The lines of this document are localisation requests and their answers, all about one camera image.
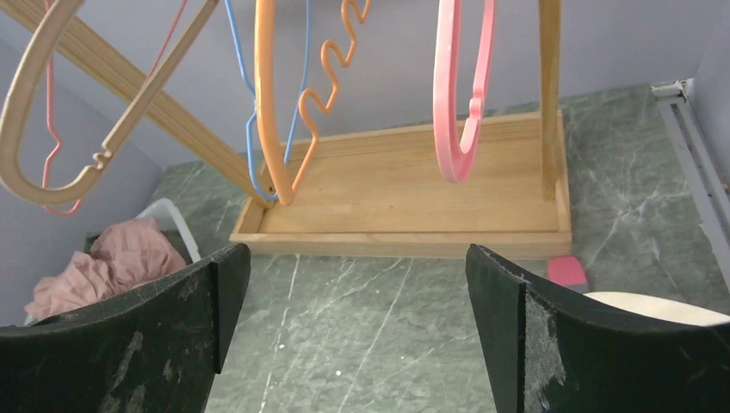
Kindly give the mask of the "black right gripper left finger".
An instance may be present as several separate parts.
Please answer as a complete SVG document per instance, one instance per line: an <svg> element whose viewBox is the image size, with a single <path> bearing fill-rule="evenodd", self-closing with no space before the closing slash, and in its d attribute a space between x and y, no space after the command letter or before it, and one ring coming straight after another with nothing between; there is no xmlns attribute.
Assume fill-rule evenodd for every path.
<svg viewBox="0 0 730 413"><path fill-rule="evenodd" d="M202 412L251 275L226 246L155 281L1 330L4 412Z"/></svg>

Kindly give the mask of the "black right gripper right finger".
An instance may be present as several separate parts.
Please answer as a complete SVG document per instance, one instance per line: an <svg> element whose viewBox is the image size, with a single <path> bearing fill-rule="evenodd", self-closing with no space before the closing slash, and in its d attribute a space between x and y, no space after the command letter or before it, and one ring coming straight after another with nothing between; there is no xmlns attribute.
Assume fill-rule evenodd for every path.
<svg viewBox="0 0 730 413"><path fill-rule="evenodd" d="M477 244L465 273L497 411L728 411L729 322L615 308Z"/></svg>

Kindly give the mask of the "pink pleated skirt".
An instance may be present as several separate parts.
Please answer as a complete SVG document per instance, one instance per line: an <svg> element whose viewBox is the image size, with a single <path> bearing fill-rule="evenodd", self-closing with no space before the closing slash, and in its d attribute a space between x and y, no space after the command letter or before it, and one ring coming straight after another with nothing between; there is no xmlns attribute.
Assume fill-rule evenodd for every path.
<svg viewBox="0 0 730 413"><path fill-rule="evenodd" d="M187 266L152 217L110 226L88 253L76 251L58 275L42 278L25 305L37 321L109 299Z"/></svg>

